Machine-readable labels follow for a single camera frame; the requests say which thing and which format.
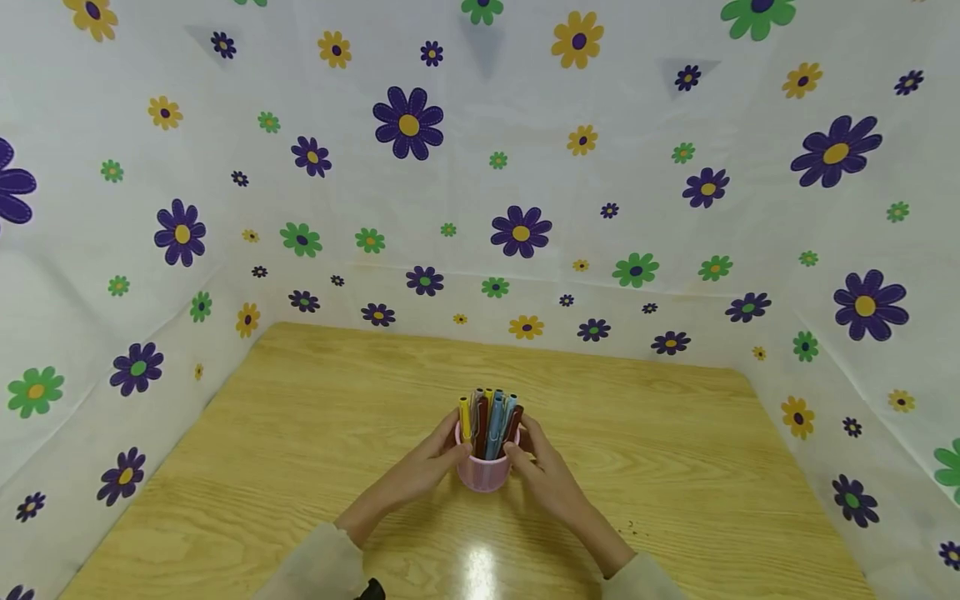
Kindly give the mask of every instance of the yellow flower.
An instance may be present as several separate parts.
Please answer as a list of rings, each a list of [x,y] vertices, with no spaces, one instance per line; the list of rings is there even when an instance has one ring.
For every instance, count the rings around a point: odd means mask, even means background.
[[[63,0],[63,5],[74,12],[73,24],[81,31],[90,30],[97,41],[104,36],[113,39],[113,28],[117,24],[117,15],[107,7],[110,0]]]
[[[590,150],[596,148],[597,134],[593,132],[593,126],[583,125],[577,127],[577,131],[570,134],[570,143],[566,145],[568,150],[573,151],[573,155],[585,155]]]
[[[243,303],[243,310],[237,313],[237,331],[241,338],[249,338],[253,335],[253,330],[260,326],[257,319],[260,318],[260,312],[256,309],[256,304]]]
[[[347,61],[353,58],[350,54],[350,42],[340,35],[340,32],[324,32],[324,38],[317,40],[320,46],[320,60],[326,60],[330,68],[339,66],[347,68]]]
[[[894,390],[888,397],[890,406],[893,406],[898,413],[909,413],[916,408],[913,397],[906,390]]]
[[[160,125],[164,131],[171,127],[176,129],[179,124],[178,121],[183,118],[180,113],[180,105],[176,102],[167,102],[166,96],[151,98],[147,112],[154,117],[154,125]]]
[[[560,66],[564,69],[570,68],[573,62],[577,61],[578,69],[587,68],[588,58],[596,58],[600,54],[600,44],[597,40],[603,37],[603,25],[594,24],[597,22],[597,13],[588,12],[583,20],[580,20],[580,12],[571,12],[567,18],[566,25],[561,23],[553,30],[553,35],[559,41],[553,44],[550,52],[553,56],[564,55],[560,59]]]
[[[790,433],[793,437],[806,439],[806,434],[813,433],[813,411],[806,410],[806,400],[803,398],[793,399],[792,396],[786,398],[786,402],[780,405],[783,412],[783,424],[790,425]]]
[[[516,321],[510,321],[510,326],[510,332],[515,334],[518,340],[532,340],[535,335],[543,335],[543,322],[537,321],[537,315],[529,319],[526,315],[520,315]]]
[[[813,91],[817,88],[817,80],[823,76],[824,73],[820,70],[819,62],[814,62],[813,64],[804,62],[796,71],[787,73],[786,83],[783,84],[781,89],[786,92],[787,98],[793,98],[795,96],[797,98],[803,98],[806,92]]]

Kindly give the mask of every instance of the purple flower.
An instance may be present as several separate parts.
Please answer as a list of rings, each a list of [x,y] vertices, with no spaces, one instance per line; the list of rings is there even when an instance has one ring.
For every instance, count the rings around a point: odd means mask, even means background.
[[[7,600],[34,600],[34,591],[32,589],[24,591],[23,586],[19,585],[7,593]]]
[[[12,160],[13,146],[0,137],[0,219],[23,225],[33,218],[34,212],[16,195],[36,190],[36,180],[23,169],[8,169]]]
[[[444,59],[444,48],[439,41],[427,41],[425,46],[420,47],[422,54],[420,60],[426,62],[427,66],[437,66]]]
[[[179,260],[184,267],[193,264],[193,255],[203,256],[206,246],[200,238],[206,235],[206,225],[197,221],[197,207],[190,205],[186,212],[180,198],[173,201],[174,213],[171,215],[166,208],[161,208],[156,214],[156,220],[163,229],[154,233],[154,243],[158,248],[166,248],[164,258],[168,265],[176,265]]]
[[[129,498],[136,492],[136,484],[143,481],[143,464],[146,454],[139,454],[136,446],[129,452],[117,454],[117,468],[108,468],[100,476],[104,486],[97,492],[97,499],[107,499],[107,506],[113,506],[121,495]]]
[[[863,425],[858,423],[853,417],[843,419],[843,430],[852,438],[859,438],[863,433]]]
[[[686,184],[690,187],[684,190],[684,198],[690,199],[690,205],[696,208],[703,205],[704,208],[710,208],[714,200],[720,200],[727,194],[724,186],[730,183],[727,175],[727,169],[720,169],[715,175],[713,169],[709,167],[700,172],[700,177],[691,176],[686,178]]]
[[[823,178],[824,187],[833,187],[840,182],[844,171],[859,173],[867,166],[863,153],[875,150],[883,136],[867,135],[876,127],[876,117],[864,118],[853,129],[850,128],[852,122],[849,115],[837,117],[829,134],[814,132],[804,139],[804,148],[810,152],[790,163],[791,171],[806,170],[800,178],[801,186],[808,187]]]
[[[703,73],[700,72],[699,64],[694,64],[693,66],[688,64],[683,71],[677,73],[677,81],[675,81],[674,84],[680,91],[690,91],[691,87],[700,82],[701,75],[703,75]]]
[[[731,323],[736,323],[741,319],[744,323],[749,323],[753,317],[762,317],[767,312],[764,308],[770,304],[772,304],[772,302],[767,299],[766,292],[758,295],[755,295],[753,292],[748,292],[747,295],[743,297],[743,300],[734,300],[731,302],[730,308],[728,308],[724,314],[730,315]]]
[[[855,520],[860,527],[870,525],[867,521],[880,522],[880,517],[871,509],[876,508],[876,500],[863,492],[863,484],[856,479],[848,480],[847,475],[840,475],[839,481],[833,481],[836,494],[833,501],[843,507],[843,517],[846,520]]]
[[[294,290],[293,294],[287,296],[290,299],[290,305],[296,306],[300,309],[301,313],[310,311],[312,313],[317,312],[317,309],[320,308],[320,303],[317,302],[316,296],[310,296],[310,292],[303,290]]]
[[[871,269],[860,281],[856,273],[847,275],[847,289],[833,292],[833,301],[843,306],[835,315],[837,324],[850,324],[850,337],[859,342],[864,331],[878,342],[890,339],[893,332],[890,325],[905,324],[910,315],[894,302],[906,297],[906,288],[898,283],[881,288],[883,273]]]
[[[490,237],[490,243],[496,246],[506,244],[503,247],[504,254],[513,256],[519,250],[524,258],[533,257],[535,246],[546,246],[549,240],[544,234],[553,228],[549,221],[540,220],[540,209],[536,206],[528,210],[526,215],[519,206],[511,206],[507,209],[507,218],[497,217],[492,225],[497,233]]]
[[[142,350],[139,344],[133,344],[130,346],[129,356],[121,355],[113,359],[113,367],[117,372],[110,377],[110,385],[123,385],[120,396],[129,396],[134,386],[138,392],[146,392],[151,379],[160,379],[163,372],[159,365],[163,362],[163,354],[155,351],[156,345],[153,342]]]
[[[297,138],[297,143],[299,146],[291,146],[290,152],[297,155],[297,159],[294,160],[294,164],[298,167],[306,167],[306,174],[310,177],[319,175],[321,178],[325,178],[325,171],[329,171],[333,165],[326,158],[330,156],[330,151],[327,148],[321,148],[317,145],[317,138],[311,137],[310,141],[307,141],[305,137],[300,135]]]
[[[946,541],[940,544],[940,558],[946,566],[952,566],[954,571],[960,571],[960,546],[955,541]]]
[[[233,38],[227,37],[227,34],[224,32],[213,32],[213,37],[210,38],[210,43],[213,44],[213,50],[219,52],[220,56],[225,59],[233,59],[233,55],[236,53],[237,49],[233,46]]]
[[[363,313],[364,321],[369,321],[373,325],[383,325],[384,327],[389,327],[391,323],[395,322],[394,311],[387,308],[386,304],[367,304],[367,308],[361,308],[360,312]]]
[[[673,356],[679,351],[686,350],[686,345],[689,343],[690,338],[686,337],[686,331],[681,331],[680,333],[667,331],[665,334],[655,337],[654,343],[650,345],[650,348],[654,348],[657,354],[666,352],[670,356]]]
[[[587,319],[586,323],[580,324],[580,331],[577,332],[577,335],[584,339],[584,342],[589,342],[593,340],[594,342],[599,342],[600,338],[605,338],[610,331],[610,326],[607,324],[606,319],[601,319],[597,321],[596,319]]]
[[[24,498],[23,504],[16,507],[16,518],[19,519],[21,523],[26,523],[28,518],[34,518],[36,511],[43,508],[43,501],[46,499],[47,496],[40,492],[28,495]]]
[[[444,276],[437,273],[437,270],[433,267],[427,267],[425,270],[420,265],[414,267],[413,271],[407,272],[407,278],[410,279],[407,281],[407,287],[410,289],[417,288],[417,295],[423,296],[436,296],[437,292],[444,288],[444,285],[441,281],[444,280]]]
[[[410,102],[403,90],[392,86],[387,90],[390,106],[378,102],[373,105],[373,116],[386,125],[376,128],[376,139],[379,142],[394,142],[394,156],[406,158],[407,153],[413,150],[417,160],[426,160],[430,151],[426,145],[440,146],[444,143],[444,134],[431,127],[444,120],[444,112],[440,107],[426,106],[426,92],[414,87],[410,92]]]
[[[917,91],[923,81],[923,71],[911,70],[905,76],[900,78],[900,82],[894,85],[894,89],[897,91],[898,96],[909,96],[910,92]]]

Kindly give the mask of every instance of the table surface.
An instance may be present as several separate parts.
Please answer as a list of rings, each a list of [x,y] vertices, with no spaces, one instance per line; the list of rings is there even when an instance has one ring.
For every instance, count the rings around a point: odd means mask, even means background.
[[[519,395],[592,502],[692,599],[870,599],[741,374],[276,324],[61,597],[249,598],[477,386]],[[586,551],[511,474],[388,516],[392,600],[599,598]]]

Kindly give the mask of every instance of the flower print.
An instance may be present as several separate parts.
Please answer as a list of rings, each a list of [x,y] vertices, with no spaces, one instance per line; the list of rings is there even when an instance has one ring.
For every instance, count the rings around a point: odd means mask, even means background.
[[[176,129],[183,119],[180,105],[176,102],[168,102],[166,96],[151,98],[147,113],[154,117],[154,125],[162,127],[164,131],[171,127]]]
[[[805,267],[812,267],[817,264],[817,261],[820,260],[820,255],[814,252],[813,250],[803,252],[800,255],[800,264]]]
[[[730,267],[733,266],[733,263],[729,256],[721,257],[719,254],[714,254],[710,260],[700,263],[700,266],[703,268],[697,272],[697,275],[701,276],[704,281],[708,279],[719,281],[720,277],[727,276],[730,273]]]
[[[34,518],[36,512],[43,508],[43,501],[46,499],[47,496],[40,492],[28,495],[23,499],[23,504],[16,507],[16,519],[26,523],[27,519]]]
[[[560,66],[564,69],[576,60],[578,69],[587,68],[589,59],[595,59],[600,54],[600,44],[597,41],[603,37],[603,25],[596,25],[597,13],[588,12],[581,20],[580,12],[571,12],[567,17],[566,25],[561,23],[553,30],[558,39],[550,52],[553,56],[563,56]]]
[[[367,254],[373,252],[380,254],[380,251],[387,247],[383,242],[386,239],[383,235],[376,232],[375,228],[360,228],[360,232],[353,235],[357,238],[357,248],[362,248]]]
[[[917,407],[916,400],[906,390],[894,390],[887,395],[890,406],[898,413],[909,413]]]
[[[852,122],[845,114],[833,120],[828,133],[813,132],[804,139],[809,152],[790,163],[791,171],[806,171],[800,178],[801,186],[808,187],[823,178],[821,185],[833,187],[844,171],[859,173],[867,166],[863,153],[878,148],[883,136],[867,135],[876,127],[876,117],[865,117],[851,129]]]
[[[253,304],[243,303],[243,308],[237,311],[237,324],[234,327],[240,332],[240,339],[249,338],[253,335],[253,330],[260,327],[260,311],[256,309],[256,302]]]
[[[210,43],[213,44],[213,51],[219,52],[222,58],[233,60],[233,55],[236,54],[237,49],[233,45],[232,37],[227,37],[224,32],[213,32]]]
[[[700,72],[700,65],[687,65],[683,71],[677,72],[677,81],[674,82],[674,85],[680,91],[690,91],[694,85],[700,82],[700,76],[703,73]]]
[[[650,345],[650,348],[655,349],[657,354],[666,352],[670,356],[673,356],[677,352],[686,350],[686,345],[689,343],[690,338],[686,337],[686,331],[681,331],[680,333],[667,331],[663,335],[655,337],[654,343]]]
[[[863,433],[863,425],[858,423],[853,417],[843,419],[843,430],[852,438],[859,438]]]
[[[854,520],[864,528],[870,525],[868,520],[880,522],[880,517],[872,510],[876,508],[876,500],[863,492],[863,484],[859,481],[840,475],[839,481],[833,481],[833,489],[836,490],[833,501],[837,506],[843,507],[843,517],[846,520]]]
[[[438,66],[444,59],[444,48],[439,41],[427,40],[424,46],[420,47],[420,60],[423,60],[427,66]]]
[[[890,223],[899,223],[910,214],[910,204],[893,203],[887,208],[887,221]]]
[[[532,340],[534,336],[543,335],[543,322],[537,320],[537,315],[533,315],[529,319],[526,315],[520,315],[515,320],[510,321],[510,332],[518,340],[523,338]]]
[[[206,225],[197,221],[196,206],[191,204],[184,211],[183,202],[175,198],[172,208],[173,214],[166,208],[157,212],[156,220],[163,229],[154,233],[154,244],[167,249],[164,259],[168,265],[176,265],[179,260],[184,267],[189,267],[194,254],[203,256],[206,252],[206,246],[200,241],[206,235]]]
[[[320,47],[320,60],[326,60],[330,68],[347,68],[347,63],[353,59],[350,53],[350,42],[344,39],[340,32],[324,32],[324,37],[317,40]]]
[[[156,351],[156,344],[149,342],[143,348],[139,344],[131,344],[127,356],[121,354],[113,359],[116,373],[110,376],[110,385],[120,386],[120,396],[129,396],[135,387],[139,393],[144,393],[150,387],[151,379],[160,379],[163,371],[163,353]]]
[[[783,424],[790,427],[793,437],[806,440],[807,434],[813,433],[813,418],[816,415],[806,409],[806,400],[787,396],[780,408],[784,413]]]
[[[24,590],[23,585],[15,586],[7,593],[7,600],[34,600],[34,591]]]
[[[412,272],[407,272],[407,278],[410,279],[407,281],[407,287],[410,289],[417,289],[417,296],[436,296],[437,292],[444,288],[444,285],[441,281],[444,280],[444,276],[437,273],[437,270],[433,267],[427,267],[423,269],[420,265],[414,267]]]
[[[793,0],[733,0],[720,11],[720,18],[733,21],[730,37],[740,39],[748,31],[753,41],[770,35],[770,23],[789,25],[797,13]]]
[[[382,102],[373,105],[373,116],[384,123],[376,128],[376,140],[386,144],[394,142],[394,156],[406,158],[413,151],[417,160],[427,160],[430,146],[444,143],[444,134],[432,127],[444,120],[444,111],[440,107],[426,107],[426,92],[414,87],[410,92],[410,101],[403,90],[392,86],[387,90],[390,105]]]
[[[767,299],[766,292],[754,294],[748,292],[743,300],[734,300],[730,303],[730,308],[724,313],[730,317],[731,323],[743,320],[743,323],[749,323],[754,317],[762,317],[766,314],[765,308],[772,304]]]
[[[680,146],[677,146],[673,149],[673,155],[671,158],[673,158],[674,164],[677,164],[678,162],[680,164],[686,164],[688,160],[693,159],[693,153],[696,151],[697,149],[693,147],[692,143],[681,142]]]
[[[260,129],[266,133],[276,133],[280,131],[280,120],[274,117],[272,112],[260,111],[260,116],[256,117],[260,122]]]
[[[840,304],[834,316],[837,324],[850,325],[850,338],[859,342],[865,331],[869,331],[878,342],[890,339],[893,331],[888,323],[905,324],[910,315],[899,306],[894,306],[906,297],[906,288],[898,283],[880,287],[883,273],[871,269],[860,281],[856,273],[847,275],[847,289],[833,292],[833,301]]]
[[[480,19],[487,25],[493,24],[493,16],[503,12],[503,3],[500,0],[464,0],[460,5],[462,12],[470,13],[470,23],[480,24]]]
[[[569,135],[570,142],[566,144],[568,150],[573,151],[573,155],[586,155],[589,151],[597,147],[597,134],[593,131],[592,125],[577,126],[577,131]]]
[[[210,316],[210,306],[213,305],[213,300],[210,299],[210,295],[207,292],[197,292],[191,304],[190,316],[193,317],[193,322],[196,323],[199,321],[203,323],[204,319]]]
[[[324,249],[324,246],[320,243],[320,234],[311,231],[306,223],[294,225],[288,222],[287,229],[281,229],[280,235],[284,240],[283,246],[292,248],[297,256],[306,254],[310,258],[316,258],[317,252]]]
[[[690,206],[696,208],[703,205],[704,208],[710,208],[714,200],[720,200],[727,194],[724,187],[730,183],[730,178],[725,177],[727,169],[720,169],[716,174],[709,167],[700,172],[700,177],[695,175],[686,178],[686,184],[690,187],[684,190],[684,198],[690,199]]]
[[[553,228],[553,223],[540,220],[540,209],[534,206],[523,214],[519,206],[507,209],[507,218],[496,217],[491,225],[497,233],[490,237],[495,246],[503,244],[503,253],[513,256],[516,251],[524,258],[532,258],[534,247],[543,248],[550,240],[544,234]]]
[[[43,372],[28,369],[23,372],[23,379],[15,379],[7,384],[7,391],[13,394],[7,408],[19,410],[21,419],[29,418],[34,411],[38,415],[46,415],[50,412],[50,402],[63,397],[63,392],[59,390],[61,385],[63,375],[57,375],[53,367],[47,367]]]
[[[800,362],[812,362],[813,357],[820,353],[817,344],[817,338],[813,337],[813,333],[798,331],[797,337],[793,339],[793,353],[797,355]]]
[[[620,212],[620,207],[614,203],[606,203],[600,206],[600,214],[603,215],[604,219],[612,219],[618,212]]]
[[[333,167],[333,164],[326,159],[330,156],[330,151],[327,148],[321,148],[317,144],[316,137],[311,137],[307,141],[306,137],[300,135],[297,137],[297,143],[300,145],[290,147],[290,152],[297,157],[294,164],[301,169],[305,167],[306,174],[310,177],[319,175],[321,178],[325,178],[326,172]]]
[[[900,78],[900,82],[894,85],[898,96],[909,96],[910,92],[917,91],[920,84],[924,81],[923,71],[913,71]]]
[[[502,152],[494,152],[490,155],[490,166],[496,170],[502,170],[507,166],[507,155]]]
[[[130,282],[125,276],[118,275],[110,280],[107,291],[111,296],[123,296],[130,291]]]
[[[387,308],[386,304],[367,304],[366,308],[361,308],[360,312],[363,313],[364,321],[369,321],[373,326],[383,325],[384,327],[389,327],[391,323],[395,323],[396,319],[394,318],[395,312]]]
[[[616,271],[612,275],[620,279],[620,287],[633,285],[638,288],[643,285],[644,281],[653,281],[656,277],[654,271],[659,268],[659,262],[655,262],[654,256],[649,252],[642,257],[639,252],[634,252],[627,260],[617,261]]]
[[[100,165],[100,175],[104,176],[105,181],[116,183],[123,180],[123,169],[119,162],[107,160]]]
[[[317,302],[316,296],[311,296],[310,292],[303,290],[294,290],[293,294],[289,294],[287,298],[290,299],[290,305],[298,308],[301,313],[310,311],[312,313],[317,312],[317,309],[320,308],[320,303]]]
[[[510,293],[510,282],[504,281],[503,277],[491,277],[483,282],[480,291],[487,295],[487,298],[503,298]]]
[[[126,453],[117,454],[117,468],[108,468],[100,476],[104,486],[97,492],[97,499],[107,499],[107,506],[113,506],[121,495],[129,498],[136,492],[136,484],[143,481],[143,464],[147,455],[141,454],[134,446]]]
[[[587,319],[586,323],[580,324],[580,331],[577,332],[577,335],[584,339],[584,342],[599,342],[600,338],[608,337],[610,334],[607,333],[610,331],[610,326],[607,324],[606,319],[601,319],[597,321],[596,319]]]
[[[23,225],[34,217],[34,212],[17,196],[36,190],[36,180],[23,169],[8,169],[11,161],[13,146],[0,137],[0,219]]]
[[[801,62],[796,71],[790,71],[786,75],[786,83],[782,89],[786,92],[787,98],[803,98],[806,92],[817,88],[817,80],[824,76],[820,70],[820,63]]]
[[[960,571],[960,547],[955,541],[940,544],[940,558],[946,566],[952,566],[954,571]]]
[[[933,451],[933,457],[941,465],[947,468],[941,468],[933,473],[933,478],[942,486],[956,488],[953,493],[953,501],[960,504],[960,438],[953,441],[953,451],[946,448],[937,448]]]
[[[90,30],[97,41],[113,39],[117,15],[109,9],[110,0],[63,0],[63,5],[74,12],[73,24],[80,31]]]

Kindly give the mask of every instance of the flower center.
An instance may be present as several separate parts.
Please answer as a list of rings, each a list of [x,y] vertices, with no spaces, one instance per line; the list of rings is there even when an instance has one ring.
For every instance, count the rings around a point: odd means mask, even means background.
[[[523,225],[518,225],[514,228],[514,239],[517,242],[525,242],[530,239],[530,229]]]
[[[843,142],[833,144],[824,152],[824,162],[826,164],[836,164],[846,158],[849,153],[850,146],[847,144]]]
[[[400,132],[407,137],[420,133],[420,121],[412,114],[404,114],[399,120]]]
[[[861,317],[869,317],[876,312],[876,301],[869,296],[860,296],[853,303],[853,309]]]
[[[84,8],[86,9],[86,13],[90,15],[91,19],[95,21],[100,20],[100,7],[92,2],[87,2],[84,5]]]
[[[190,228],[186,225],[177,225],[174,229],[174,237],[177,238],[178,243],[186,244],[190,241]]]
[[[126,486],[130,483],[130,480],[133,479],[133,469],[127,467],[123,469],[123,472],[120,473],[120,477],[117,478],[117,483],[121,486]]]

